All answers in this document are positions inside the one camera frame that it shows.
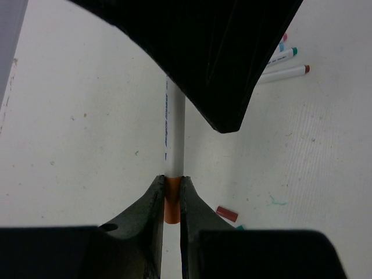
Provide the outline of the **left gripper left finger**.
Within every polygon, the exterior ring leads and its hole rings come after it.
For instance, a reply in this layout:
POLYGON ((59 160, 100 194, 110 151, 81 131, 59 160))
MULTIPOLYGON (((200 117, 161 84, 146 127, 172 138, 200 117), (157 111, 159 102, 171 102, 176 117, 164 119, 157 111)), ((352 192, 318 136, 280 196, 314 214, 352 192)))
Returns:
POLYGON ((160 278, 164 176, 100 226, 1 229, 1 278, 160 278))

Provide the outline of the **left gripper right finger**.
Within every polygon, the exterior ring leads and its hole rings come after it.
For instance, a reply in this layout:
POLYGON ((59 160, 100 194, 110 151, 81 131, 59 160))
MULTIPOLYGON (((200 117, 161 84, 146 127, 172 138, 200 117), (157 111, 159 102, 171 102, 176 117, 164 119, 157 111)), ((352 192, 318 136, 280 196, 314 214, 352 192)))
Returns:
POLYGON ((238 230, 180 186, 183 278, 346 278, 330 240, 314 230, 238 230))

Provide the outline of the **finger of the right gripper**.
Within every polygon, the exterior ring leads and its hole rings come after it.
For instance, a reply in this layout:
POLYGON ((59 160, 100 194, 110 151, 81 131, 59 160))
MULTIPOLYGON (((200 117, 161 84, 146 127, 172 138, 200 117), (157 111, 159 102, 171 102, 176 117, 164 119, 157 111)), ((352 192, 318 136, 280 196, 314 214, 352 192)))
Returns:
POLYGON ((301 1, 77 1, 141 47, 213 129, 240 129, 301 1))

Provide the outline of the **orange cap marker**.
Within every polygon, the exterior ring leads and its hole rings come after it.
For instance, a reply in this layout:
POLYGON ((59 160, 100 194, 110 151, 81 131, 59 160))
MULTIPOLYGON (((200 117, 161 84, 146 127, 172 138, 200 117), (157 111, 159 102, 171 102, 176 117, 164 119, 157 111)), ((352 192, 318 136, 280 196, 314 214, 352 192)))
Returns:
POLYGON ((164 221, 180 222, 180 185, 184 175, 185 95, 166 77, 164 116, 164 221))

